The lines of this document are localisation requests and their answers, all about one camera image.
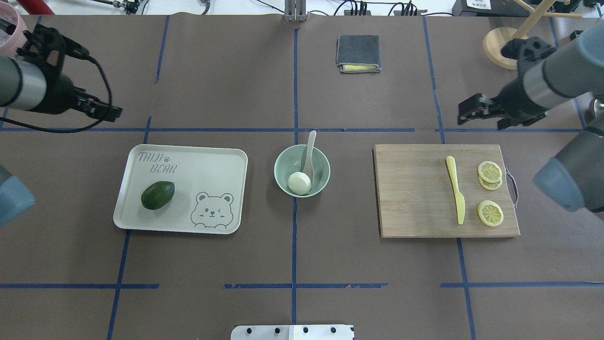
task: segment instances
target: bear face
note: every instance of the bear face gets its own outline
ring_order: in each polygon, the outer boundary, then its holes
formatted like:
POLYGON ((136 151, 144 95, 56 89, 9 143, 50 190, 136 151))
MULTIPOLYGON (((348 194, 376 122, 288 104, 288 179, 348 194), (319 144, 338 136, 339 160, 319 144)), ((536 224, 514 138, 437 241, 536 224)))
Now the bear face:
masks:
POLYGON ((196 197, 197 205, 191 213, 191 221, 195 227, 216 228, 223 226, 225 229, 233 221, 231 204, 233 195, 224 194, 220 197, 210 196, 200 192, 196 197))

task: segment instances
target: wooden cutting board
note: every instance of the wooden cutting board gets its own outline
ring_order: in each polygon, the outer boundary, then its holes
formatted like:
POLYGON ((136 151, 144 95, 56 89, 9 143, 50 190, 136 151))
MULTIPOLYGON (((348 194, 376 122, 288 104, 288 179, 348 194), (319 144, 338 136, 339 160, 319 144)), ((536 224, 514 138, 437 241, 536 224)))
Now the wooden cutting board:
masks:
POLYGON ((478 165, 486 160, 505 164, 499 145, 392 144, 373 148, 379 222, 382 237, 515 237, 520 235, 516 211, 503 184, 489 191, 478 182, 478 165), (466 199, 466 218, 457 224, 455 198, 445 164, 455 157, 459 190, 466 199), (503 210, 503 222, 486 226, 478 204, 491 200, 503 210))

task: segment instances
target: wooden stand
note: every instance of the wooden stand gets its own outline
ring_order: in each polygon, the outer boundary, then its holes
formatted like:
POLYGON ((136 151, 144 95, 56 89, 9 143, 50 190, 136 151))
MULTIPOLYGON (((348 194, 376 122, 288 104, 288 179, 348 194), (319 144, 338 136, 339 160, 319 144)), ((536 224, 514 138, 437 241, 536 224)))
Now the wooden stand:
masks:
POLYGON ((548 13, 547 9, 556 2, 556 0, 543 0, 536 9, 527 5, 522 0, 514 0, 515 3, 522 6, 524 9, 531 12, 531 15, 526 21, 520 26, 519 29, 515 30, 510 27, 499 27, 491 30, 484 36, 483 39, 483 50, 489 60, 495 65, 506 68, 508 70, 517 69, 516 60, 509 59, 501 55, 501 49, 507 44, 508 41, 516 38, 527 39, 526 33, 535 26, 535 24, 541 19, 542 16, 555 16, 565 18, 581 18, 581 15, 568 14, 568 13, 548 13))

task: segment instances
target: pink bucket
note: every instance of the pink bucket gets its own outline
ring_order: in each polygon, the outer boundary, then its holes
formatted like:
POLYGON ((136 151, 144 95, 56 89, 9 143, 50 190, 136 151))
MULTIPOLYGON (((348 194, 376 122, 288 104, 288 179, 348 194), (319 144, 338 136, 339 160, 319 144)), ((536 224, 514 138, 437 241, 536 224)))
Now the pink bucket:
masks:
POLYGON ((16 24, 17 26, 14 34, 11 36, 3 31, 0 31, 0 54, 14 57, 17 52, 17 48, 22 47, 27 41, 23 35, 23 31, 27 30, 27 26, 17 10, 6 2, 0 2, 0 18, 11 22, 12 24, 16 24))

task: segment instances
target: metal ring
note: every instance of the metal ring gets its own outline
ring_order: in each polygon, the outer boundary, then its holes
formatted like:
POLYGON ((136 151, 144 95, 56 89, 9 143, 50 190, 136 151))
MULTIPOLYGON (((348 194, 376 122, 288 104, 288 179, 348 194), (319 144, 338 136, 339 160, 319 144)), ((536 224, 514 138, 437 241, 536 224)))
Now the metal ring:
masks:
POLYGON ((516 197, 516 199, 513 201, 514 203, 514 209, 518 210, 518 185, 516 184, 516 179, 514 178, 514 176, 512 176, 512 173, 510 172, 510 170, 506 167, 506 176, 510 177, 510 179, 512 180, 512 189, 514 190, 514 196, 516 197))

